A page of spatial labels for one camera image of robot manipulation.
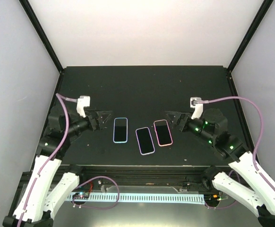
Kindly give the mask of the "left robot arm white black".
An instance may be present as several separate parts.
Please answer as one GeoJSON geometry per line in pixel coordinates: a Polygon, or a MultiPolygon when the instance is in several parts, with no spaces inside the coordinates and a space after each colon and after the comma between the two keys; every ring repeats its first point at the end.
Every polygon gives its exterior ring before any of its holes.
{"type": "Polygon", "coordinates": [[[42,151],[36,156],[34,169],[26,191],[12,216],[3,220],[5,227],[51,227],[55,215],[76,188],[82,189],[90,183],[82,166],[70,166],[52,191],[49,190],[52,180],[61,165],[62,159],[70,146],[69,138],[86,129],[102,129],[111,116],[110,111],[85,110],[82,119],[74,124],[69,123],[69,114],[62,106],[65,116],[65,130],[55,150],[42,143],[42,151]]]}

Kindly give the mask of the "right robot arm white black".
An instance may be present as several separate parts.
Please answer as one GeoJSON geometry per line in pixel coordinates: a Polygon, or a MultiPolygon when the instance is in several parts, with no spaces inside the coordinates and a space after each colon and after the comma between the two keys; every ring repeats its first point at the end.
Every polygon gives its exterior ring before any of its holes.
{"type": "Polygon", "coordinates": [[[198,117],[189,112],[167,111],[167,120],[180,131],[189,131],[205,141],[248,184],[232,179],[216,166],[205,170],[202,187],[224,192],[250,210],[263,227],[275,227],[275,181],[253,160],[253,154],[228,132],[228,120],[219,109],[208,109],[198,117]]]}

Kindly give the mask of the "left small circuit board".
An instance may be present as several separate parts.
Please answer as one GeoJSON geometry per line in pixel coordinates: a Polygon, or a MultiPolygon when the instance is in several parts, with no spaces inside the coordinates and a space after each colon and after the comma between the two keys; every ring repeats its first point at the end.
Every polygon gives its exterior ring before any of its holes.
{"type": "Polygon", "coordinates": [[[88,192],[76,192],[72,196],[75,200],[87,200],[89,198],[88,192]]]}

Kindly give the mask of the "small circuit board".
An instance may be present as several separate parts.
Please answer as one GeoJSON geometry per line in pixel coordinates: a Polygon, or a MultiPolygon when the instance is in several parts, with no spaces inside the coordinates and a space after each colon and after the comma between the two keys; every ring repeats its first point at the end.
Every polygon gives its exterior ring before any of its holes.
{"type": "Polygon", "coordinates": [[[87,200],[89,198],[88,192],[76,192],[72,196],[75,200],[87,200]]]}
{"type": "Polygon", "coordinates": [[[207,200],[209,200],[209,201],[221,201],[223,199],[224,199],[224,197],[220,194],[210,194],[207,197],[207,200]]]}

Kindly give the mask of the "right small circuit board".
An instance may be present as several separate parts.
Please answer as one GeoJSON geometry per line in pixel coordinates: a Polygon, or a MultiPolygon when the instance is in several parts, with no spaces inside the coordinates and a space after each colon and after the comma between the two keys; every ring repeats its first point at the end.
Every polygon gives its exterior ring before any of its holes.
{"type": "Polygon", "coordinates": [[[220,194],[210,194],[207,197],[207,200],[209,200],[209,201],[221,201],[223,199],[224,199],[224,197],[220,194]]]}

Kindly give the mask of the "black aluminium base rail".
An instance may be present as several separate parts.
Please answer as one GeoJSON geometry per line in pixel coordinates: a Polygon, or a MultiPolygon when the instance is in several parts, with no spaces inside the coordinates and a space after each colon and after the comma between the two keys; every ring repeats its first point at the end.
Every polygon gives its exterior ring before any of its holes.
{"type": "Polygon", "coordinates": [[[100,185],[112,186],[105,180],[107,176],[118,186],[173,186],[188,187],[201,190],[201,176],[208,166],[81,166],[84,181],[100,176],[93,180],[93,189],[100,185]]]}

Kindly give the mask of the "left black frame post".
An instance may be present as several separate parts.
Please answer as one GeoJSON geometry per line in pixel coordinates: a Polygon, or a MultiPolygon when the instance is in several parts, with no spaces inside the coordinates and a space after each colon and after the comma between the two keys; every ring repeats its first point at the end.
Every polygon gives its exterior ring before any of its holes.
{"type": "Polygon", "coordinates": [[[30,2],[28,0],[19,0],[19,3],[21,4],[23,10],[25,11],[26,15],[28,16],[31,24],[33,25],[35,31],[37,32],[40,40],[42,41],[47,53],[49,54],[52,62],[54,63],[56,69],[59,73],[62,73],[64,71],[64,68],[61,64],[61,62],[58,59],[58,56],[56,52],[54,51],[54,48],[52,47],[39,19],[37,18],[37,15],[35,14],[30,2]]]}

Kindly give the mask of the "black frame post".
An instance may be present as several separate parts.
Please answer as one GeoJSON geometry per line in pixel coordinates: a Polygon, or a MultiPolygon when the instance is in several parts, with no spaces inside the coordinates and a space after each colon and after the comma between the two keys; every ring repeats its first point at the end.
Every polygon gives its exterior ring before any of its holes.
{"type": "Polygon", "coordinates": [[[227,67],[227,71],[232,73],[235,66],[239,62],[241,56],[243,55],[244,51],[246,50],[248,44],[250,43],[253,35],[257,31],[259,25],[261,24],[263,18],[265,17],[266,13],[268,12],[269,8],[271,7],[274,0],[264,0],[260,5],[255,17],[253,18],[246,34],[244,35],[238,49],[236,50],[232,60],[227,67]]]}
{"type": "Polygon", "coordinates": [[[61,64],[61,62],[58,59],[58,56],[56,52],[54,51],[54,48],[52,47],[39,19],[37,18],[37,15],[35,14],[30,2],[28,0],[19,0],[19,3],[21,4],[23,10],[25,11],[26,15],[28,16],[31,24],[33,25],[35,31],[37,32],[40,40],[42,41],[47,53],[49,54],[52,62],[54,63],[56,69],[59,73],[62,73],[64,71],[64,68],[61,64]]]}

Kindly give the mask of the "right black frame post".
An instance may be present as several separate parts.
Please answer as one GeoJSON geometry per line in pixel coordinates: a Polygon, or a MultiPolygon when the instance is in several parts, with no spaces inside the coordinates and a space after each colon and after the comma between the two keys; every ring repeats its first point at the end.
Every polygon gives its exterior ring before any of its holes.
{"type": "Polygon", "coordinates": [[[241,56],[243,55],[244,51],[246,50],[248,44],[250,43],[253,35],[257,31],[259,25],[261,24],[263,18],[265,17],[266,13],[268,12],[269,8],[271,7],[274,0],[264,0],[260,5],[255,17],[253,18],[246,34],[244,35],[238,49],[236,50],[232,60],[227,67],[227,71],[232,73],[235,66],[239,62],[241,56]]]}

